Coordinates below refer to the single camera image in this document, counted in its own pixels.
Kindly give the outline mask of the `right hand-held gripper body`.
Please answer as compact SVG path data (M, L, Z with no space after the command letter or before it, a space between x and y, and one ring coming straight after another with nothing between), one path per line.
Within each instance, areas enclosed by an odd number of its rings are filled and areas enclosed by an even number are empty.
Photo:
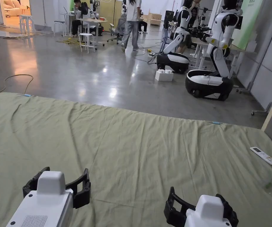
M219 197L201 195L195 210L186 211L185 227L231 227L224 215L224 205Z

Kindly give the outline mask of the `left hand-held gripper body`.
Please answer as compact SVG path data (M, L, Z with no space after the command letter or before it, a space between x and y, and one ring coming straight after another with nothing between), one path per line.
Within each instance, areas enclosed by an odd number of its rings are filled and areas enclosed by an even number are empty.
M69 227L73 216L73 190L65 189L60 171L45 171L37 189L25 196L7 227Z

